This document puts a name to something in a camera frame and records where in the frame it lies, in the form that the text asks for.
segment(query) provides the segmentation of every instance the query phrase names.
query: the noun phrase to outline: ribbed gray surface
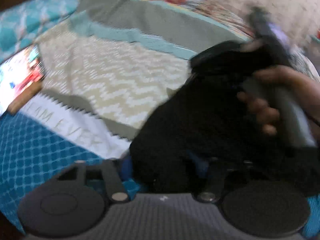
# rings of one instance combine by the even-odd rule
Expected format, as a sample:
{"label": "ribbed gray surface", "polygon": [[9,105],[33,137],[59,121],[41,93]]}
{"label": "ribbed gray surface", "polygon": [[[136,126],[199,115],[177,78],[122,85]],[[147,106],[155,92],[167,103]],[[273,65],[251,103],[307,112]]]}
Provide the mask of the ribbed gray surface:
{"label": "ribbed gray surface", "polygon": [[[25,240],[42,238],[27,236]],[[228,224],[216,206],[191,194],[137,194],[134,201],[114,205],[95,227],[68,240],[253,240]],[[299,234],[279,238],[302,240]]]}

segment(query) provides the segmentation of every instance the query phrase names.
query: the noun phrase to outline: smartphone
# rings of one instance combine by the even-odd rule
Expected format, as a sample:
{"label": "smartphone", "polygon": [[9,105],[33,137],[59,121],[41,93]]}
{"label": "smartphone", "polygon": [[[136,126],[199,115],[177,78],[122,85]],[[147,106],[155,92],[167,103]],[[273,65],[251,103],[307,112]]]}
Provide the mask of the smartphone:
{"label": "smartphone", "polygon": [[44,78],[39,46],[32,44],[0,65],[0,116],[33,82]]}

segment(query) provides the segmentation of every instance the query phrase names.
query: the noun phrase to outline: black circular pad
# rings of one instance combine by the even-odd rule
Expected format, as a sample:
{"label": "black circular pad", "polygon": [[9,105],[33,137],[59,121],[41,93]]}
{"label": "black circular pad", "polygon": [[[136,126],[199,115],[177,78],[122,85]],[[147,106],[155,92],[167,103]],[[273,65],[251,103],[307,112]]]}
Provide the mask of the black circular pad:
{"label": "black circular pad", "polygon": [[302,228],[310,215],[305,197],[284,182],[257,181],[225,196],[225,218],[255,236],[283,237]]}
{"label": "black circular pad", "polygon": [[105,202],[93,189],[74,183],[43,184],[19,204],[18,216],[27,232],[46,237],[78,235],[101,218]]}

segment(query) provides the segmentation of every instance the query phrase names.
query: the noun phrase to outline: gray handle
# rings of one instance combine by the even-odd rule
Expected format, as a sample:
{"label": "gray handle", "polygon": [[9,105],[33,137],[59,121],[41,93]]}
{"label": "gray handle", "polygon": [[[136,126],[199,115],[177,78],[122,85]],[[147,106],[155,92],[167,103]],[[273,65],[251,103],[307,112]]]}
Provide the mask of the gray handle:
{"label": "gray handle", "polygon": [[282,125],[280,136],[285,143],[294,148],[317,147],[305,113],[287,88],[276,86],[266,93],[262,85],[252,77],[244,81],[243,88],[256,97],[271,99],[273,107],[280,112]]}

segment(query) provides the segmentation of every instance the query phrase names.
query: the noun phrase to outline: white paper strip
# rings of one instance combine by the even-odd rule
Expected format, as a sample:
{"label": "white paper strip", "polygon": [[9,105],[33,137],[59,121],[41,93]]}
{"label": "white paper strip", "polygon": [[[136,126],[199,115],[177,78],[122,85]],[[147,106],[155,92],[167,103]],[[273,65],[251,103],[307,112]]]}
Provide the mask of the white paper strip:
{"label": "white paper strip", "polygon": [[33,97],[20,111],[104,159],[120,158],[130,145],[128,140],[113,136],[101,119],[84,111],[68,109],[42,94]]}

